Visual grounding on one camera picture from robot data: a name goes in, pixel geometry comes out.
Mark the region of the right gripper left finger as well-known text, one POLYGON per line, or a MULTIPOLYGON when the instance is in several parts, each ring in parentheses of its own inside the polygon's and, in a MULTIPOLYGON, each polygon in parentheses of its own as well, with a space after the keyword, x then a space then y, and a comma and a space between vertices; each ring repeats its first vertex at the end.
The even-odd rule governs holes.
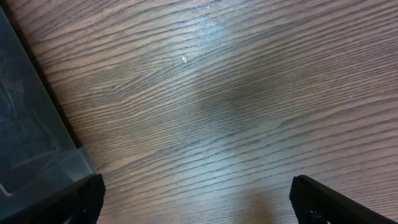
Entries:
POLYGON ((28 206, 1 223, 96 223, 104 204, 106 187, 101 174, 89 176, 28 206))

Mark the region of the clear plastic storage bin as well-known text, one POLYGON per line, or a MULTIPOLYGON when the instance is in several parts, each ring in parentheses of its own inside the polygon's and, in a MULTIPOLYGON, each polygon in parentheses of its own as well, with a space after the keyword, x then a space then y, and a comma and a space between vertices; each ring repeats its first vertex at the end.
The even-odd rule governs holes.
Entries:
POLYGON ((96 173, 1 13, 1 221, 96 173))

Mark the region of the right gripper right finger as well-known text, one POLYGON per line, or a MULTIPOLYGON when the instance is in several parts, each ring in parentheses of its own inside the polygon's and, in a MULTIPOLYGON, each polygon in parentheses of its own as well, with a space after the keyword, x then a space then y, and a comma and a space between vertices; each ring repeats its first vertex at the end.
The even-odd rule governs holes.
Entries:
POLYGON ((299 224, 397 224, 306 175, 293 178, 289 199, 299 224))

